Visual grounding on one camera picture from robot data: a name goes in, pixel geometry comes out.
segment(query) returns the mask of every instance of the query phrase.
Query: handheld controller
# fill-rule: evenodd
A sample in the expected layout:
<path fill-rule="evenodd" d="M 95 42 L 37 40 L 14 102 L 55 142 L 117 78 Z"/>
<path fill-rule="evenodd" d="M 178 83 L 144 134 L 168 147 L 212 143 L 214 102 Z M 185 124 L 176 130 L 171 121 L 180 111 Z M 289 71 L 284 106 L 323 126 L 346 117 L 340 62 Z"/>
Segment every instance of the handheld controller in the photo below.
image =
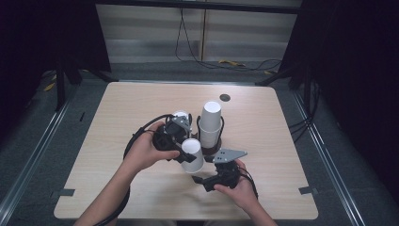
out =
<path fill-rule="evenodd" d="M 223 185 L 228 186 L 229 188 L 235 188 L 241 175 L 237 163 L 232 161 L 228 163 L 215 164 L 215 166 L 217 175 L 206 179 L 202 179 L 198 176 L 192 176 L 194 182 L 196 184 L 203 185 L 206 191 L 215 190 L 214 185 Z"/>
<path fill-rule="evenodd" d="M 185 153 L 178 144 L 182 144 L 191 133 L 191 122 L 185 116 L 173 117 L 163 126 L 160 126 L 152 137 L 153 146 L 159 151 L 177 150 L 179 156 L 174 160 L 179 163 L 183 161 L 191 163 L 197 157 L 191 153 Z"/>

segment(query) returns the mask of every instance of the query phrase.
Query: wooden table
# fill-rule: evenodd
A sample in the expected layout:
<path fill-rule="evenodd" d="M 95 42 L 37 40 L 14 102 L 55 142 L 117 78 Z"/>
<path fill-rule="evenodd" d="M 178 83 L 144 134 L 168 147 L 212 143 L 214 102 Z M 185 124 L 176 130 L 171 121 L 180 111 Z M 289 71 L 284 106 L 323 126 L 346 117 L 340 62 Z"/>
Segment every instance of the wooden table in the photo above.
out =
<path fill-rule="evenodd" d="M 222 102 L 221 94 L 231 99 Z M 196 119 L 205 102 L 222 106 L 225 128 L 222 147 L 247 151 L 241 158 L 255 180 L 259 200 L 274 219 L 314 219 L 318 216 L 294 143 L 271 88 L 111 83 L 88 130 L 65 188 L 72 197 L 60 197 L 57 218 L 79 218 L 100 193 L 122 161 L 132 133 L 163 114 L 184 110 Z M 193 123 L 193 133 L 197 126 Z M 215 175 L 205 163 L 199 176 Z M 184 173 L 176 161 L 159 161 L 141 171 L 132 182 L 131 197 L 120 218 L 243 219 L 246 213 L 225 195 L 206 192 Z"/>

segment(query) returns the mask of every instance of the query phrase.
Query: wire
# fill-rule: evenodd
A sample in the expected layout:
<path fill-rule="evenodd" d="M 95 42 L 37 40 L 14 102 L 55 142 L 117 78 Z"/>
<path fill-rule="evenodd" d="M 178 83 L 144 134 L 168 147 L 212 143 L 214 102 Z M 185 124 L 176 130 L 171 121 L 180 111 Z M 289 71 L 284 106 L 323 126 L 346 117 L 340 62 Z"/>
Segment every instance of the wire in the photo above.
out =
<path fill-rule="evenodd" d="M 307 117 L 305 120 L 300 121 L 296 124 L 290 125 L 289 128 L 294 128 L 297 127 L 298 125 L 302 124 L 303 122 L 305 122 L 305 124 L 303 124 L 301 127 L 299 127 L 298 129 L 294 130 L 293 132 L 291 132 L 291 135 L 299 132 L 300 130 L 302 130 L 302 132 L 299 134 L 299 136 L 294 140 L 294 143 L 296 143 L 297 141 L 299 141 L 299 139 L 305 134 L 306 130 L 309 129 L 309 127 L 311 126 L 313 120 L 314 120 L 314 116 L 316 114 L 316 110 L 319 104 L 319 98 L 320 98 L 320 88 L 316 85 L 316 82 L 313 81 L 313 92 L 312 92 L 312 96 L 313 96 L 313 109 L 309 115 L 309 117 Z"/>
<path fill-rule="evenodd" d="M 123 159 L 126 157 L 126 155 L 129 153 L 130 149 L 133 146 L 133 143 L 135 143 L 135 141 L 146 131 L 152 131 L 152 130 L 145 130 L 147 127 L 149 127 L 150 125 L 152 125 L 154 122 L 159 121 L 163 118 L 166 118 L 167 120 L 174 117 L 171 114 L 166 114 L 166 115 L 162 115 L 159 116 L 151 121 L 149 121 L 147 124 L 145 124 L 143 127 L 140 127 L 137 132 L 135 134 L 133 134 L 132 138 L 129 140 L 129 142 L 126 145 L 126 149 L 124 151 L 123 154 Z M 129 201 L 130 198 L 130 187 L 126 192 L 125 197 L 123 198 L 120 206 L 118 206 L 118 208 L 111 214 L 109 215 L 107 218 L 103 219 L 102 221 L 100 221 L 99 223 L 95 224 L 95 226 L 101 226 L 101 225 L 106 225 L 109 222 L 111 222 L 114 218 L 117 218 L 118 215 L 123 211 L 123 209 L 126 207 L 127 202 Z"/>
<path fill-rule="evenodd" d="M 252 176 L 246 169 L 240 168 L 240 167 L 238 167 L 238 169 L 243 170 L 247 174 L 247 175 L 245 175 L 244 173 L 240 173 L 241 176 L 245 177 L 247 180 L 250 181 L 250 183 L 252 184 L 253 193 L 255 194 L 256 199 L 258 199 L 258 197 L 259 197 L 258 191 L 256 190 L 255 181 L 253 180 Z"/>
<path fill-rule="evenodd" d="M 232 71 L 237 71 L 237 72 L 267 71 L 267 70 L 271 70 L 273 68 L 276 68 L 281 63 L 280 59 L 267 59 L 267 60 L 264 60 L 263 62 L 261 62 L 261 64 L 258 67 L 256 67 L 256 68 L 247 68 L 247 67 L 245 67 L 245 68 L 233 68 L 233 67 L 223 67 L 223 66 L 220 66 L 220 65 L 215 65 L 215 64 L 204 62 L 204 61 L 199 61 L 199 60 L 197 60 L 197 58 L 195 57 L 195 55 L 193 53 L 193 50 L 191 49 L 190 39 L 188 38 L 187 29 L 185 28 L 185 22 L 184 22 L 184 16 L 183 16 L 183 9 L 182 8 L 180 8 L 180 15 L 181 15 L 181 20 L 180 20 L 180 25 L 179 25 L 179 34 L 178 34 L 178 37 L 177 37 L 177 40 L 176 40 L 175 56 L 182 62 L 195 61 L 200 66 L 205 67 L 207 69 L 226 69 L 226 70 L 232 70 Z M 181 31 L 182 31 L 182 26 L 183 26 L 183 29 L 184 29 L 185 38 L 187 40 L 188 49 L 190 50 L 190 54 L 194 58 L 194 60 L 183 60 L 183 59 L 179 58 L 179 56 L 178 56 L 177 52 L 178 52 L 178 48 L 179 48 L 179 40 L 180 40 Z M 261 68 L 264 63 L 270 62 L 270 61 L 277 61 L 277 63 L 275 65 L 271 66 L 271 67 L 268 67 L 268 68 Z"/>

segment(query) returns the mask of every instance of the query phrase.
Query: cup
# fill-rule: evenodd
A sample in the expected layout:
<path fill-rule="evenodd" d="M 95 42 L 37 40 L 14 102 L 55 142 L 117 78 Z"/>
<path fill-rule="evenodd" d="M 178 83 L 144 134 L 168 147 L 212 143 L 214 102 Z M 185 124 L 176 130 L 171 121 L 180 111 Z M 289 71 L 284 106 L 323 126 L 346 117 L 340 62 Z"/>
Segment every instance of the cup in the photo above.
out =
<path fill-rule="evenodd" d="M 220 128 L 221 106 L 216 101 L 205 103 L 200 115 L 199 126 L 204 131 L 214 132 Z"/>
<path fill-rule="evenodd" d="M 204 130 L 201 126 L 200 126 L 200 121 L 199 121 L 199 142 L 200 142 L 200 146 L 202 148 L 206 148 L 206 149 L 210 149 L 210 148 L 214 148 L 215 145 L 218 142 L 219 139 L 219 133 L 220 133 L 220 129 L 221 129 L 221 124 L 219 125 L 219 128 L 215 131 L 209 132 Z"/>
<path fill-rule="evenodd" d="M 185 112 L 185 111 L 183 111 L 183 110 L 178 110 L 178 111 L 176 111 L 175 113 L 173 113 L 172 115 L 177 116 L 177 117 L 179 117 L 179 116 L 186 116 L 187 119 L 188 119 L 188 113 Z"/>
<path fill-rule="evenodd" d="M 191 163 L 183 162 L 181 165 L 185 172 L 196 173 L 203 167 L 203 155 L 200 142 L 194 138 L 188 138 L 182 143 L 182 149 L 185 153 L 191 153 L 197 158 Z"/>

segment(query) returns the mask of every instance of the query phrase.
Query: metal frame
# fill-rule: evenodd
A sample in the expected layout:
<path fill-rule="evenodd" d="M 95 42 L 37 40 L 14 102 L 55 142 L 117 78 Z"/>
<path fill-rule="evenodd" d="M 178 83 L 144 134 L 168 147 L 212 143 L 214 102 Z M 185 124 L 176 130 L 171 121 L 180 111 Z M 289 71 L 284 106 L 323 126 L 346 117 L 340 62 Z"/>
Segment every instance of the metal frame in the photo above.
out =
<path fill-rule="evenodd" d="M 302 115 L 302 118 L 305 120 L 308 118 L 308 114 L 304 107 L 304 102 L 302 97 L 296 91 L 294 92 L 295 101 L 299 108 L 299 111 Z M 365 226 L 365 222 L 361 217 L 360 211 L 353 199 L 352 195 L 350 194 L 348 188 L 346 187 L 341 174 L 338 172 L 337 167 L 332 160 L 331 155 L 326 147 L 325 142 L 322 140 L 316 125 L 312 122 L 308 127 L 308 131 L 311 134 L 311 138 L 313 139 L 314 145 L 318 153 L 320 154 L 320 158 L 323 161 L 323 164 L 326 167 L 327 173 L 329 178 L 331 179 L 332 184 L 334 185 L 335 190 L 337 191 L 338 197 L 340 198 L 341 202 L 343 203 L 343 208 L 346 211 L 346 214 L 349 216 L 352 225 L 354 226 Z"/>
<path fill-rule="evenodd" d="M 213 82 L 213 81 L 161 81 L 161 80 L 130 80 L 121 79 L 120 82 L 131 82 L 131 83 L 157 83 L 157 84 L 185 84 L 185 85 L 227 85 L 227 86 L 244 86 L 254 87 L 251 82 Z"/>
<path fill-rule="evenodd" d="M 67 109 L 70 106 L 70 103 L 77 89 L 77 86 L 72 87 L 69 98 L 51 119 L 49 125 L 44 131 L 44 134 L 41 136 L 38 145 L 27 160 L 24 169 L 20 172 L 17 180 L 8 190 L 7 195 L 0 203 L 0 226 L 6 226 L 9 218 L 11 218 L 15 207 L 23 196 L 25 189 L 30 182 L 30 179 L 32 178 L 36 168 L 38 167 L 41 158 L 44 156 L 45 151 L 53 138 L 53 135 L 56 133 L 57 127 L 64 118 L 64 115 L 67 112 Z"/>
<path fill-rule="evenodd" d="M 68 1 L 76 4 L 90 3 L 101 5 L 117 5 L 117 6 L 138 6 L 138 7 L 157 7 L 157 8 L 196 8 L 196 9 L 213 9 L 227 11 L 248 11 L 248 12 L 269 12 L 283 14 L 299 14 L 299 13 L 320 13 L 320 11 L 292 8 L 292 7 L 273 7 L 249 4 L 233 4 L 233 3 L 217 3 L 217 2 L 197 2 L 197 1 L 179 1 L 179 0 L 75 0 Z"/>

